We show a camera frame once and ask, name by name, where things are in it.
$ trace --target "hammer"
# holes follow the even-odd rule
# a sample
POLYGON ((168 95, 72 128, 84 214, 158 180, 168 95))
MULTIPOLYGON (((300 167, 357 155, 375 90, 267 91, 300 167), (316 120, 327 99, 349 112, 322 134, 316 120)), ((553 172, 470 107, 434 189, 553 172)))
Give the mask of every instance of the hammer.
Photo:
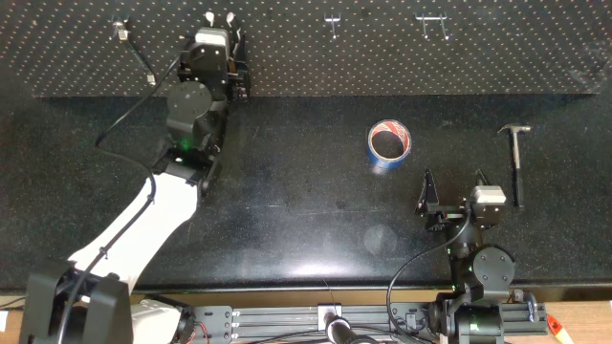
POLYGON ((518 207, 518 210, 523 210, 525 204, 523 203, 523 180, 520 177, 520 157, 518 156, 518 137, 517 134, 520 132, 528 132, 532 130, 529 125, 520 124, 506 124, 497 133, 501 133, 503 130, 510 129, 510 134, 513 139, 513 156, 514 156, 514 205, 518 207))

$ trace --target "hammer handle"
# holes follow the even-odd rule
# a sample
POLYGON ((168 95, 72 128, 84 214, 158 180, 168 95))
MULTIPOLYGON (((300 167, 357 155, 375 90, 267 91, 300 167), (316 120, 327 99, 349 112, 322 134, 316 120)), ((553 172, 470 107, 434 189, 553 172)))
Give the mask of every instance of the hammer handle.
POLYGON ((523 179, 520 176, 520 168, 514 170, 514 205, 518 207, 518 210, 523 210, 525 208, 523 179))

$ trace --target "black table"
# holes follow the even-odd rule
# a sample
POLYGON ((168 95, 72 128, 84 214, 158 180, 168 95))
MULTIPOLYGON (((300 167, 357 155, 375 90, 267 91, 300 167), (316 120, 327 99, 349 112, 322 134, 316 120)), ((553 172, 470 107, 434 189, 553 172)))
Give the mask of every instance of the black table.
MULTIPOLYGON (((43 260, 66 259, 104 230, 144 176, 93 148, 134 98, 1 100, 0 290, 23 290, 43 260)), ((503 187, 508 212, 485 241, 516 257, 517 285, 611 286, 611 109, 609 93, 254 98, 232 109, 209 197, 137 290, 381 288, 405 260, 442 242, 413 214, 426 168, 443 203, 470 194, 477 168, 503 187), (377 176, 366 134, 383 118, 404 123, 414 146, 399 170, 377 176), (496 134, 513 121, 534 128, 519 143, 523 213, 510 207, 508 134, 496 134)), ((165 115, 164 99, 150 100, 108 146, 153 162, 165 115)), ((440 251, 399 285, 449 283, 440 251)))

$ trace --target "wooden floor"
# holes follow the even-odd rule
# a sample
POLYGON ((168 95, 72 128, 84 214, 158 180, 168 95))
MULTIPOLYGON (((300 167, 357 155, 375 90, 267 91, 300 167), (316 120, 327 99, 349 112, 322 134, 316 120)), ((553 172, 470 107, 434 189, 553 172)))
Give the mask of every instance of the wooden floor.
MULTIPOLYGON (((394 301, 429 301, 432 293, 430 291, 398 291, 394 301)), ((176 299, 188 301, 194 306, 208 305, 231 305, 233 307, 280 307, 280 306, 307 306, 313 305, 310 299, 325 303, 329 292, 320 291, 295 293, 285 295, 278 292, 259 292, 247 294, 213 294, 213 295, 168 295, 176 299)), ((381 304, 382 294, 363 291, 339 291, 334 292, 336 302, 343 305, 356 304, 381 304)), ((138 302, 141 296, 134 296, 133 301, 138 302)), ((0 303, 11 301, 10 298, 0 297, 0 303)), ((546 303, 549 314, 556 317, 570 334, 574 343, 612 343, 612 301, 598 302, 552 302, 546 303)), ((21 326, 22 312, 10 312, 7 331, 0 333, 0 343, 13 344, 18 342, 19 329, 21 326)), ((551 335, 529 336, 529 337, 506 337, 506 342, 511 344, 554 344, 557 340, 551 335)))

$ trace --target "hammer head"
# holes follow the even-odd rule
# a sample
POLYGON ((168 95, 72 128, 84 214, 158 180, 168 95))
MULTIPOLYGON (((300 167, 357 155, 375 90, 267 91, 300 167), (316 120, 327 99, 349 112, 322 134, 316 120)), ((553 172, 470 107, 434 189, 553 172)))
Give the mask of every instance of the hammer head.
POLYGON ((510 129, 510 132, 512 134, 515 134, 515 133, 520 133, 520 132, 528 132, 532 130, 532 127, 529 125, 520 125, 518 123, 506 124, 503 127, 501 127, 501 129, 499 129, 497 133, 501 133, 502 131, 506 129, 510 129))

